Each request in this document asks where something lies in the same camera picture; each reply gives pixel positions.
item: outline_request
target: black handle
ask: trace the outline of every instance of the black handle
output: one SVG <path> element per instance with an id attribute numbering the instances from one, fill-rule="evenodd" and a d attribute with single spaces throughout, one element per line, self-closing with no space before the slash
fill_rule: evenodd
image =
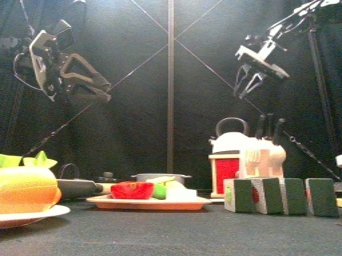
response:
<path id="1" fill-rule="evenodd" d="M 267 114 L 267 128 L 266 128 L 266 139 L 272 140 L 272 119 L 274 119 L 274 114 L 268 113 Z"/>
<path id="2" fill-rule="evenodd" d="M 283 133 L 283 124 L 286 123 L 284 118 L 280 118 L 278 120 L 278 123 L 275 125 L 275 129 L 274 129 L 274 136 L 272 136 L 272 144 L 275 146 L 279 146 L 279 140 L 280 140 L 280 135 Z"/>
<path id="3" fill-rule="evenodd" d="M 256 131 L 255 131 L 255 138 L 256 138 L 258 140 L 262 139 L 263 132 L 264 132 L 264 125 L 266 125 L 266 115 L 262 114 L 262 115 L 259 116 L 258 126 L 256 126 Z"/>
<path id="4" fill-rule="evenodd" d="M 221 119 L 217 124 L 216 124 L 216 136 L 219 137 L 223 134 L 223 124 L 225 124 L 228 121 L 238 121 L 242 123 L 243 126 L 243 134 L 246 136 L 248 136 L 248 132 L 250 132 L 250 126 L 247 124 L 247 122 L 238 118 L 238 117 L 225 117 L 224 119 Z"/>

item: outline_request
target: red tomato slice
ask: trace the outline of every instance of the red tomato slice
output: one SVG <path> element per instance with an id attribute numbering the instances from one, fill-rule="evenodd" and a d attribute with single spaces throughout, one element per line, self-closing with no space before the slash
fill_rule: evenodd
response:
<path id="1" fill-rule="evenodd" d="M 149 199 L 153 189 L 153 183 L 139 181 L 124 181 L 111 186 L 112 197 L 116 199 Z"/>

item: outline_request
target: black curtain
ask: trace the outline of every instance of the black curtain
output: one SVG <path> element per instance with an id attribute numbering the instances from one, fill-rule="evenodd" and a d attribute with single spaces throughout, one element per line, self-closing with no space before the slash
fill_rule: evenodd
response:
<path id="1" fill-rule="evenodd" d="M 50 136 L 52 131 L 59 131 L 59 127 L 67 124 L 40 148 L 59 161 L 53 172 L 57 173 L 60 165 L 69 162 L 79 165 L 81 176 L 89 179 L 104 171 L 113 172 L 115 178 L 121 180 L 141 172 L 165 172 L 167 1 L 88 0 L 85 21 L 84 6 L 75 5 L 71 11 L 67 8 L 69 2 L 42 1 L 34 22 L 33 10 L 40 1 L 26 3 L 29 19 L 37 30 L 61 17 L 71 23 L 77 39 L 71 51 L 84 56 L 111 82 L 112 100 L 93 104 L 81 112 L 89 104 L 87 101 L 75 99 L 65 102 L 61 99 L 52 102 L 42 93 L 21 85 L 20 108 L 14 126 L 10 125 L 13 132 L 5 136 L 10 137 L 10 144 L 2 152 L 26 153 L 36 143 Z M 278 49 L 270 57 L 291 78 L 283 84 L 267 79 L 244 99 L 232 94 L 235 75 L 242 65 L 235 53 L 244 44 L 246 36 L 263 34 L 300 5 L 299 2 L 175 1 L 173 173 L 192 176 L 187 180 L 189 187 L 211 187 L 208 139 L 215 136 L 217 121 L 228 116 L 244 119 L 251 127 L 250 136 L 254 136 L 262 112 L 272 112 L 276 118 L 286 118 L 286 133 L 338 172 L 335 156 L 327 150 L 330 145 L 306 34 L 284 36 L 282 45 L 287 52 Z M 8 13 L 1 14 L 1 37 L 12 34 L 21 37 L 24 21 L 18 19 L 17 4 Z M 334 120 L 340 127 L 340 26 L 335 24 L 332 29 L 331 25 L 323 29 L 326 37 L 322 37 L 320 44 L 326 45 L 322 52 L 327 86 Z M 328 40 L 330 33 L 339 34 L 335 43 Z M 8 83 L 1 79 L 0 84 L 1 94 L 12 99 L 12 87 L 4 91 Z M 1 107 L 4 116 L 13 109 L 12 102 L 8 100 Z M 1 131 L 9 127 L 9 120 L 4 120 Z M 330 177 L 316 160 L 303 153 L 286 135 L 280 144 L 287 152 L 286 177 Z"/>

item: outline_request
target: white kettle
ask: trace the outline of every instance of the white kettle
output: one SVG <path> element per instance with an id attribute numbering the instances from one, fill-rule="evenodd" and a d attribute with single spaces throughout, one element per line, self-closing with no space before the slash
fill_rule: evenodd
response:
<path id="1" fill-rule="evenodd" d="M 227 122 L 238 121 L 243 126 L 243 132 L 227 132 L 223 133 L 223 125 Z M 238 154 L 248 143 L 250 126 L 244 120 L 238 117 L 227 117 L 221 119 L 216 124 L 216 136 L 217 138 L 209 139 L 212 145 L 212 154 Z"/>

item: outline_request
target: knife handle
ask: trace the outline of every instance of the knife handle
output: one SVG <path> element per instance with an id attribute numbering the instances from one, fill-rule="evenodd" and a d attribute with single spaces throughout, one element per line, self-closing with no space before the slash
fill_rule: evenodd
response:
<path id="1" fill-rule="evenodd" d="M 274 114 L 268 113 L 267 114 L 267 127 L 266 127 L 266 139 L 272 140 L 272 119 L 274 119 Z"/>
<path id="2" fill-rule="evenodd" d="M 260 114 L 259 120 L 258 120 L 258 126 L 256 126 L 256 131 L 255 131 L 255 138 L 258 140 L 262 139 L 263 132 L 264 132 L 264 124 L 266 124 L 266 115 Z"/>
<path id="3" fill-rule="evenodd" d="M 279 146 L 279 140 L 280 140 L 280 135 L 283 133 L 283 124 L 284 124 L 286 120 L 284 118 L 280 118 L 278 120 L 278 123 L 275 125 L 275 129 L 274 129 L 274 136 L 272 136 L 272 144 L 275 146 Z"/>

